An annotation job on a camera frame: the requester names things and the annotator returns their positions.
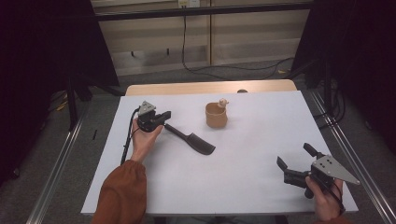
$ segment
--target human hand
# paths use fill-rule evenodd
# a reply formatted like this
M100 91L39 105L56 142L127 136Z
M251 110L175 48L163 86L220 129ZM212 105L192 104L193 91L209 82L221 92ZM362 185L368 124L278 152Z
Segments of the human hand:
M134 152L132 153L131 160L141 163L151 151L158 134L160 134L162 130L163 125L160 125L151 133L145 133L139 130L137 119L134 119L132 123Z
M307 176L305 178L306 185L312 190L315 196L315 213L321 221L328 221L333 218L340 216L340 205L334 199L334 197L327 191L322 191L317 182ZM343 181L340 179L334 180L334 185L332 185L332 192L338 198L341 198L343 194Z

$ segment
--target white tabletop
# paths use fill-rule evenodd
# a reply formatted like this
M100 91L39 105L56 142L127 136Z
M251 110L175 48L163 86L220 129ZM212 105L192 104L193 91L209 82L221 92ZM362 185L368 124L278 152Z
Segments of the white tabletop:
M224 129L205 124L205 105L226 98ZM205 156L166 130L144 164L148 177L147 213L154 216L273 215L314 211L304 189L283 183L281 157L292 170L306 171L315 159L309 143L330 154L299 91L263 93L125 96L120 100L106 146L81 213L93 214L99 190L120 158L132 112L143 101L157 113L172 111L168 123L216 146ZM344 186L347 211L358 211Z

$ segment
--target orange sleeve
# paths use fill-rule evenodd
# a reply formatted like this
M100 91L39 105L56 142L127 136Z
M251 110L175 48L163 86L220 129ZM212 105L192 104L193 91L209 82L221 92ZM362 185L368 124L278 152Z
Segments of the orange sleeve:
M352 224L352 222L345 217L340 216L337 218L333 218L330 221L316 221L314 222L314 224Z
M103 183L92 223L141 223L146 206L146 168L126 161Z

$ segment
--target brown cup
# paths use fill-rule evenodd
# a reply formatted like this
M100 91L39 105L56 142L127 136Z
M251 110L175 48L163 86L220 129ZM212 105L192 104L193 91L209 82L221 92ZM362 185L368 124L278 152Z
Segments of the brown cup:
M223 128L227 124L225 108L220 108L218 103L209 103L205 108L206 124L211 128Z

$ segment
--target brush handle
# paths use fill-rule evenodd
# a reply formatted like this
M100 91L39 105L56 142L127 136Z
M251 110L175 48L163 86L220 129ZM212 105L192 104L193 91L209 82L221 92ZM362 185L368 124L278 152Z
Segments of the brush handle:
M183 140L187 140L187 135L184 133L181 133L178 129L172 127L170 124L165 124L164 125L165 129L168 130L171 133L174 133L175 135L179 136Z

